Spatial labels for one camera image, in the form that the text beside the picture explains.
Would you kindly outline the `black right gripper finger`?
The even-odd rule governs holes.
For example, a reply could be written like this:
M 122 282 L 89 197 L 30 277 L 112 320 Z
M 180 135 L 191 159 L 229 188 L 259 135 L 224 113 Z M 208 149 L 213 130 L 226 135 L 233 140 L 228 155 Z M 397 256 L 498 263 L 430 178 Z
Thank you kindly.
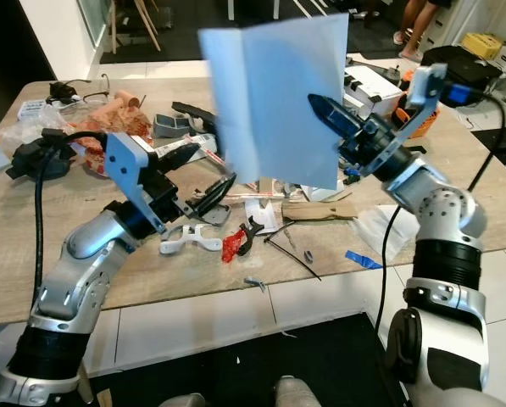
M 349 112 L 346 106 L 335 101 L 334 98 L 322 94 L 308 94 L 308 101 L 314 115 L 335 132 L 342 140 L 354 143 L 361 135 L 364 123 L 356 115 Z

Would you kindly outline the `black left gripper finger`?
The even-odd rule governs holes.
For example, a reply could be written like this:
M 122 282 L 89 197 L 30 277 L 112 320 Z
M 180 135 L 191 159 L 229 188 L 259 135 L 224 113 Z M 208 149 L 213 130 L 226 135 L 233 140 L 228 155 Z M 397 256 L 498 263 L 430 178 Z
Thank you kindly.
M 172 148 L 166 154 L 166 170 L 176 170 L 183 165 L 186 165 L 188 160 L 193 158 L 201 150 L 201 146 L 198 143 L 190 142 L 179 146 L 178 148 Z
M 228 220 L 231 212 L 222 200 L 236 182 L 236 174 L 220 178 L 207 189 L 203 197 L 197 201 L 197 217 L 199 220 Z

